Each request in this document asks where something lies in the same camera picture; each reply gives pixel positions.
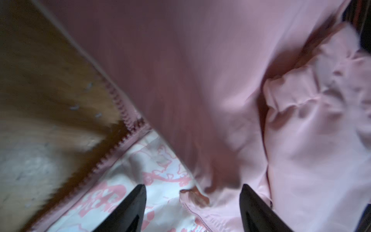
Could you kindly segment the pink zip jacket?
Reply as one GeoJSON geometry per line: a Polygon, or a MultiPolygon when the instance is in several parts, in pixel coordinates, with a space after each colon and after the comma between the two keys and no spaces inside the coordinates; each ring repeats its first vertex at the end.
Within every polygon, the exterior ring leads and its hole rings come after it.
{"type": "Polygon", "coordinates": [[[240,232],[249,185],[295,232],[353,232],[371,201],[371,57],[349,1],[39,1],[240,232]]]}

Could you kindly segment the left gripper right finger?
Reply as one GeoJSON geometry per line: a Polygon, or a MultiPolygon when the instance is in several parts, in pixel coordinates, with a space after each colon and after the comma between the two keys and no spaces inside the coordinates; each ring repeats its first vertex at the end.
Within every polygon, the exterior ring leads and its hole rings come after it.
{"type": "Polygon", "coordinates": [[[247,184],[242,187],[239,204],[245,232],[292,232],[247,184]]]}

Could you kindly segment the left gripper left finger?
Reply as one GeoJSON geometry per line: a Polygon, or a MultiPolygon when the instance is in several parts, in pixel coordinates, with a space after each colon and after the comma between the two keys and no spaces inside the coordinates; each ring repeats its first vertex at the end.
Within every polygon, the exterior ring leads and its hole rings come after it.
{"type": "Polygon", "coordinates": [[[140,232],[146,207],[146,187],[137,185],[94,232],[140,232]]]}

